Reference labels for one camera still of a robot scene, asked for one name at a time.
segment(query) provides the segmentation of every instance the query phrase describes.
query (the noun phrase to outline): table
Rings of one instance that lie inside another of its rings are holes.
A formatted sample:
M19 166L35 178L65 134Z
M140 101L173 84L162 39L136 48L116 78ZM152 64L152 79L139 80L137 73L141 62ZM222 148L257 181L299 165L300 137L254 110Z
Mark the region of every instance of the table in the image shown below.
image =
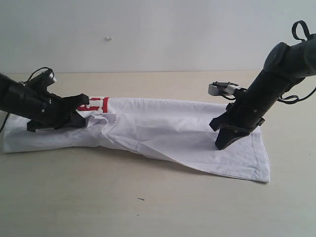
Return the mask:
M49 91L227 103L207 94L211 81L248 87L257 74L57 74ZM291 92L303 97L315 84L306 79ZM316 96L296 105L276 103L266 114L269 184L105 148L1 153L0 236L315 236L315 102Z

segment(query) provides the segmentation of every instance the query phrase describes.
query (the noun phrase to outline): white wall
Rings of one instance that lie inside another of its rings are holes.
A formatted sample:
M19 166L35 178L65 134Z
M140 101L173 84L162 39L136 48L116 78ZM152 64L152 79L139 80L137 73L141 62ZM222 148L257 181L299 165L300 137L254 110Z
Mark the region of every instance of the white wall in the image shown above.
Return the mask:
M2 0L0 71L261 69L315 0Z

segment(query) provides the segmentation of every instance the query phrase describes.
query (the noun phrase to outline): beige table surface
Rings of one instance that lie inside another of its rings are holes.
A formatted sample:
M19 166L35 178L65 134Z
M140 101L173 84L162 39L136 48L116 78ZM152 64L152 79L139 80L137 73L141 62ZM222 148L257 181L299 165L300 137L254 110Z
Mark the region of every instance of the beige table surface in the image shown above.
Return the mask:
M210 81L248 87L256 75L58 74L49 90L227 103L207 94ZM302 97L315 85L315 78L306 79L293 93ZM265 185L105 148L1 154L0 236L316 236L315 102L316 96L297 105L276 103L266 114L271 182Z

